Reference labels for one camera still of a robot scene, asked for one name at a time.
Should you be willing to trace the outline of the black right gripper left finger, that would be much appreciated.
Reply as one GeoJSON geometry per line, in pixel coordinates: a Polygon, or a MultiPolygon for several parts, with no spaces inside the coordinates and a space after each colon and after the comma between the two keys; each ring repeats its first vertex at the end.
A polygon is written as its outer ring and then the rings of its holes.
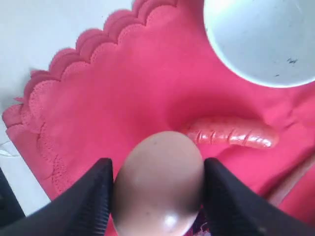
{"type": "Polygon", "coordinates": [[[35,213],[1,229],[2,236],[103,236],[111,212],[113,166],[99,159],[68,190],[35,213]]]}

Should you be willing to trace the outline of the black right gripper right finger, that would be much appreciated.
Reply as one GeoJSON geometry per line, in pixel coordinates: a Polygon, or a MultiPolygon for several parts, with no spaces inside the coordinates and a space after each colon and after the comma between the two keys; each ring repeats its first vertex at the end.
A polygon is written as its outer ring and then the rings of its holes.
{"type": "Polygon", "coordinates": [[[220,161],[204,161],[203,208],[213,236],[313,236],[315,230],[252,192],[220,161]]]}

